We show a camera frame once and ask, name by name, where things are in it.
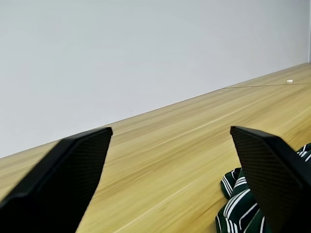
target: wooden table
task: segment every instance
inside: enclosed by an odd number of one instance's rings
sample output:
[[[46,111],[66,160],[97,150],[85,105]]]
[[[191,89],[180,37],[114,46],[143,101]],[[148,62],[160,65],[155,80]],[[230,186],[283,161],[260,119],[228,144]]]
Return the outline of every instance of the wooden table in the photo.
[[[79,233],[207,233],[239,166],[229,129],[311,141],[311,65],[302,64],[111,124],[104,173]],[[55,145],[0,159],[3,197]]]

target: dark green fabric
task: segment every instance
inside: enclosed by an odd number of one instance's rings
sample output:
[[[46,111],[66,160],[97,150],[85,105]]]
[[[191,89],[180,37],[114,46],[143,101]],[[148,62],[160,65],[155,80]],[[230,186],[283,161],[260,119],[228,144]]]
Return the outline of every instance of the dark green fabric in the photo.
[[[300,148],[297,155],[311,165],[311,143]],[[217,233],[272,232],[241,168],[236,168],[224,175],[221,180],[221,190],[228,203],[220,209],[215,218]]]

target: green striped fabric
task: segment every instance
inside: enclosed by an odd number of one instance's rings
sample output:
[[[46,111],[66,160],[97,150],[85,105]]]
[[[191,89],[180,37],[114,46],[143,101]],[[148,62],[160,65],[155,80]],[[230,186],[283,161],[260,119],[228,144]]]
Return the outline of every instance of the green striped fabric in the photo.
[[[311,143],[297,151],[306,163],[311,163]],[[224,175],[221,190],[228,203],[215,217],[217,233],[271,233],[255,198],[246,182],[244,172],[236,168]]]

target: white wall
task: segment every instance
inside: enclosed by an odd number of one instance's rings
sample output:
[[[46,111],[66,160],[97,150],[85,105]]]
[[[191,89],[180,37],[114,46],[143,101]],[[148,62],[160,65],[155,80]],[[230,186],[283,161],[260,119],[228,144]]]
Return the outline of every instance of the white wall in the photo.
[[[309,0],[0,1],[0,157],[307,62]]]

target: wood grain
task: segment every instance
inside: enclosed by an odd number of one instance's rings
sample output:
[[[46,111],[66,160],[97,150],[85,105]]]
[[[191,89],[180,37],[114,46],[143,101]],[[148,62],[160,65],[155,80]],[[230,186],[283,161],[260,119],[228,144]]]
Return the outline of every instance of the wood grain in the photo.
[[[294,149],[310,142],[310,82],[303,64],[111,124],[104,173],[78,232],[215,232],[226,202],[220,179],[239,166],[230,126],[277,134]],[[55,143],[0,159],[0,196]]]

